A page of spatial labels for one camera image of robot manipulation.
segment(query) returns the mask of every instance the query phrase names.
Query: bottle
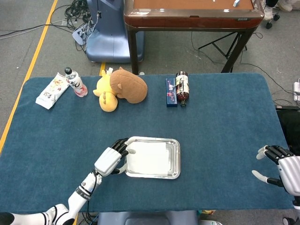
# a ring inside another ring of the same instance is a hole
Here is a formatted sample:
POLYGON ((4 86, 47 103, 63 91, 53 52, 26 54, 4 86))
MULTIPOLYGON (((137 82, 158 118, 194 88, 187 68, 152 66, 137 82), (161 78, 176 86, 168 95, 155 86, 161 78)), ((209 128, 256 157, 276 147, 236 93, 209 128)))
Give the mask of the bottle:
POLYGON ((72 71, 70 67, 65 68, 66 80, 73 88, 75 94, 79 97, 86 96, 88 94, 87 87, 83 84, 80 76, 76 71, 72 71))
POLYGON ((185 107, 189 97, 188 73, 185 71, 176 74, 176 95, 180 106, 185 107))

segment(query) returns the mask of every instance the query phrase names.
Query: robotic arm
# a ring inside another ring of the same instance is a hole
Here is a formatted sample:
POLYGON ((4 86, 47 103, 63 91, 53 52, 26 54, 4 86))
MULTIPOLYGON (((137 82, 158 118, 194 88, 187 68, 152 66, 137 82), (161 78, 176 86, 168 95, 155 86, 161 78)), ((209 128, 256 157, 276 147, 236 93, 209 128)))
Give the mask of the robotic arm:
POLYGON ((123 157, 129 153, 135 153, 132 150, 126 150, 126 147, 134 141, 135 138, 119 139, 111 147, 105 149, 95 162, 95 169, 69 197, 69 209, 63 204, 58 204, 46 212, 37 214, 0 213, 0 225, 72 225, 77 213, 91 199, 92 194, 101 184, 102 178, 110 174, 120 174, 126 170, 126 164, 121 168, 116 168, 116 166, 123 157))
POLYGON ((293 195, 295 200, 292 203, 300 217, 300 156, 280 146, 267 145, 259 149, 256 158, 259 160, 265 156, 277 165, 280 179, 263 176, 256 170, 252 170, 252 174, 262 182, 283 187, 287 193, 293 195))

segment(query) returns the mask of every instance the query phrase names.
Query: silver tray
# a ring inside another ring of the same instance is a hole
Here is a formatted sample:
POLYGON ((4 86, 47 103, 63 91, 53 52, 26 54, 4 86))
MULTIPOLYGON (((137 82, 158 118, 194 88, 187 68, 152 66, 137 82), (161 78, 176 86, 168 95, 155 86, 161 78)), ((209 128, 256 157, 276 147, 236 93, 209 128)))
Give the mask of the silver tray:
POLYGON ((159 179, 176 179, 180 175, 180 144, 175 139, 154 138, 154 137, 135 137, 135 142, 143 143, 166 143, 166 150, 169 151, 169 171, 166 174, 143 174, 126 170, 125 173, 129 177, 159 178, 159 179))

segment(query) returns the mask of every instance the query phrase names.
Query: brown plush toy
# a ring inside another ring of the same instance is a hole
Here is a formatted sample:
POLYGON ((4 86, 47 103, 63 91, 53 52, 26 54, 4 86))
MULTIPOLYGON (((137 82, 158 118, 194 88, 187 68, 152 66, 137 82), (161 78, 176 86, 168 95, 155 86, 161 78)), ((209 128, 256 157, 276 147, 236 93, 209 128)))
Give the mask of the brown plush toy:
POLYGON ((117 93, 117 97, 125 98, 132 104, 143 101, 148 91, 142 78, 124 70, 122 67, 111 74, 110 86, 117 93))

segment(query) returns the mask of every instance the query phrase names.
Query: small blue box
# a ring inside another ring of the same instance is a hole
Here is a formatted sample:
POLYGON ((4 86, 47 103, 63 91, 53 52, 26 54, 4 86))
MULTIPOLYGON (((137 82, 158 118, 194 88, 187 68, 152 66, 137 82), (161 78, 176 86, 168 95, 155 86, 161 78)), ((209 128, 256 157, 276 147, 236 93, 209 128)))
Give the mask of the small blue box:
POLYGON ((167 107, 177 107, 176 81, 175 78, 165 80, 167 107))

